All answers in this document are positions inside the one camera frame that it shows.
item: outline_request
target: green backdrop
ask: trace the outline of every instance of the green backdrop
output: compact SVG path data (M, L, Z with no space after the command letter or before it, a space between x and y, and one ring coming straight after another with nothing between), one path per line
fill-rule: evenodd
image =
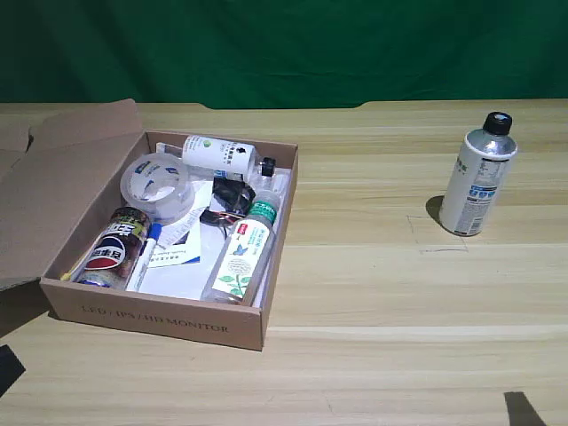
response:
M0 102L568 98L565 0L11 0Z

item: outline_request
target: wooden table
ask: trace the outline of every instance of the wooden table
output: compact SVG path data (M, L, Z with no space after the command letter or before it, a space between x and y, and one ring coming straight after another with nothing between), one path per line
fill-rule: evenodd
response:
M74 108L1 105L0 125ZM456 237L426 204L493 110L512 114L521 154L486 229ZM0 424L502 426L506 392L568 424L565 99L140 112L147 128L300 145L265 349L43 314L2 339L27 372L0 398ZM41 297L20 293L33 318Z

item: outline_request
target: bottle cap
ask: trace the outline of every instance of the bottle cap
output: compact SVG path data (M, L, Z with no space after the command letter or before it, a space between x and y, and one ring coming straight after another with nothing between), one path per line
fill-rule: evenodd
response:
M505 136L509 134L513 119L509 114L498 111L489 113L485 118L483 130L492 135Z
M274 175L274 168L276 167L276 160L271 157L263 158L261 163L261 175L272 177Z
M162 233L162 224L154 222L153 224L150 225L150 231L148 231L148 238L152 238L157 241L160 238L161 233Z

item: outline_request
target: tape roll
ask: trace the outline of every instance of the tape roll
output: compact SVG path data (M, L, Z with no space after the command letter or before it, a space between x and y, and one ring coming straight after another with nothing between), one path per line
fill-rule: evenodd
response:
M163 225L180 219L193 204L189 172L172 154L148 154L122 174L121 193L129 205Z

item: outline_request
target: spray can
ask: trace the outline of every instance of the spray can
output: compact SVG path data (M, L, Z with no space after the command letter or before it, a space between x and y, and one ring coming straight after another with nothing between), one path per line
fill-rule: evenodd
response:
M483 129L465 136L439 213L440 223L450 233L481 232L517 154L517 143L509 137L512 123L510 115L493 112Z

